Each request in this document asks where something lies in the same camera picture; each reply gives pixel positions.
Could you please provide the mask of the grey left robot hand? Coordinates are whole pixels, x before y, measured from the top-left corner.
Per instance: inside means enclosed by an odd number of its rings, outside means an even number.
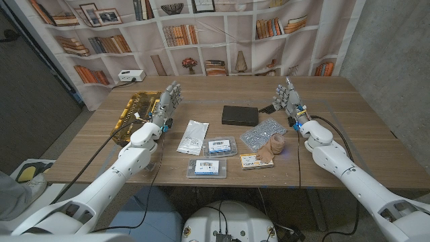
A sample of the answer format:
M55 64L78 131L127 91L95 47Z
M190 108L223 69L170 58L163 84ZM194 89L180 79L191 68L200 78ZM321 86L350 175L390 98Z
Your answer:
M166 121L172 118L175 109L182 101L181 85L174 81L161 94L160 101L152 115L152 123L164 127Z

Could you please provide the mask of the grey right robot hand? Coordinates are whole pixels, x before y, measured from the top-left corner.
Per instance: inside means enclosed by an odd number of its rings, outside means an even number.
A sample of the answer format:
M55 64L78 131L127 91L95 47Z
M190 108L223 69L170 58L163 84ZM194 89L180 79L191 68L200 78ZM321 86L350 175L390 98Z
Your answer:
M306 105L301 100L289 77L286 77L285 85L278 85L276 96L273 99L274 102L272 104L275 111L284 110L288 116L290 126L296 125L297 127L301 127L310 120L306 111Z

